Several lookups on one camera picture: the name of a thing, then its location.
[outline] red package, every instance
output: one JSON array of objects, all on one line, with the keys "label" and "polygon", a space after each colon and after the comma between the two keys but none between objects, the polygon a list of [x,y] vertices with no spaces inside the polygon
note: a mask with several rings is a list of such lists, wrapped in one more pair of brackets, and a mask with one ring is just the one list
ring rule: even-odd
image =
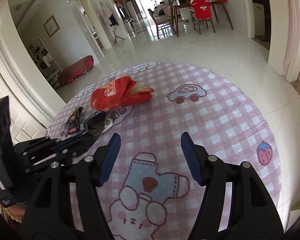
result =
[{"label": "red package", "polygon": [[91,107],[95,110],[109,111],[126,106],[149,102],[152,99],[150,87],[137,84],[130,75],[110,81],[92,93]]}]

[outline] dark doorway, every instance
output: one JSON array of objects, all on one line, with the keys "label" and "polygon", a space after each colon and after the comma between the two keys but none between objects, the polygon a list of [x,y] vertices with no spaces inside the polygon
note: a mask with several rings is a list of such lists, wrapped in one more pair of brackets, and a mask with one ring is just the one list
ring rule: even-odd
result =
[{"label": "dark doorway", "polygon": [[[270,49],[270,41],[271,41],[271,11],[270,11],[270,1],[269,0],[252,0],[253,8],[255,10],[255,23],[256,23],[256,36],[254,40],[258,43],[260,43],[262,46],[264,46],[266,49]],[[258,19],[261,15],[263,15],[262,12],[262,6],[258,6],[258,4],[263,5],[264,10],[264,33],[263,30],[259,33],[257,33],[257,30],[260,30],[260,21],[261,19]]]}]

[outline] gingham pattern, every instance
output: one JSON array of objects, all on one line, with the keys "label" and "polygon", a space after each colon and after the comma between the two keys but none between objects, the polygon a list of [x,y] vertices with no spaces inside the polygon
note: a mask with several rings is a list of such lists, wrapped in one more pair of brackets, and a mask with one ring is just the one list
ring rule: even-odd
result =
[{"label": "gingham pattern", "polygon": [[[97,81],[93,90],[106,84],[110,77],[119,78],[126,73],[131,74],[131,69],[117,71]],[[159,173],[176,172],[190,179],[190,191],[184,198],[169,199],[164,203],[168,212],[167,222],[153,234],[153,239],[188,238],[204,189],[191,179],[183,156],[180,137],[184,131],[189,132],[194,143],[203,145],[209,154],[218,156],[224,162],[250,162],[277,205],[281,171],[275,139],[261,112],[241,90],[207,69],[179,63],[159,62],[157,67],[133,74],[132,78],[139,84],[152,87],[154,98],[147,104],[134,106],[123,122],[101,135],[85,154],[91,155],[97,147],[107,144],[114,132],[120,134],[122,145],[112,174],[109,181],[98,189],[107,220],[110,218],[109,206],[118,199],[132,158],[139,152],[151,152],[157,157]],[[207,91],[207,96],[197,102],[185,100],[180,105],[169,101],[167,94],[183,84],[197,84]],[[82,120],[94,112],[90,107],[90,97],[91,92],[69,101],[50,126],[51,138],[59,137],[60,125],[67,121],[77,105],[84,107]],[[262,141],[270,144],[273,150],[273,157],[266,166],[258,162],[257,147]],[[72,186],[74,218],[77,228],[82,229],[74,191]],[[227,226],[230,201],[231,185],[227,185],[220,229]]]}]

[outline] round table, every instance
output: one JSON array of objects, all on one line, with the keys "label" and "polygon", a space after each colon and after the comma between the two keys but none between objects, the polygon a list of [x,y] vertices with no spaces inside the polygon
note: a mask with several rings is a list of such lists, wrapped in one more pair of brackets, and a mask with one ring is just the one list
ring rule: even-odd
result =
[{"label": "round table", "polygon": [[[280,161],[268,123],[240,89],[202,67],[148,62],[112,73],[72,98],[46,135],[60,138],[61,125],[76,106],[84,107],[83,122],[95,112],[90,106],[92,92],[124,74],[152,87],[153,99],[114,111],[114,126],[77,160],[106,145],[114,132],[121,136],[121,149],[110,179],[97,189],[115,239],[188,238],[204,188],[192,180],[181,150],[180,138],[185,131],[195,144],[203,145],[210,155],[226,163],[250,162],[277,206]],[[71,201],[76,228],[83,230],[75,184],[71,185]],[[228,183],[220,230],[227,227],[230,203]]]}]

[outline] logo on red bag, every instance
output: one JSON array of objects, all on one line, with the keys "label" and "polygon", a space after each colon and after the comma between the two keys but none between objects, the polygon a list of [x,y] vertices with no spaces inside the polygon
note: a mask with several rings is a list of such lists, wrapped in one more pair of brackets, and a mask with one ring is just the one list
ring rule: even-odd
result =
[{"label": "logo on red bag", "polygon": [[114,85],[114,80],[109,82],[108,84],[108,91],[107,91],[107,97],[110,97],[110,96],[114,96],[115,95],[115,85]]}]

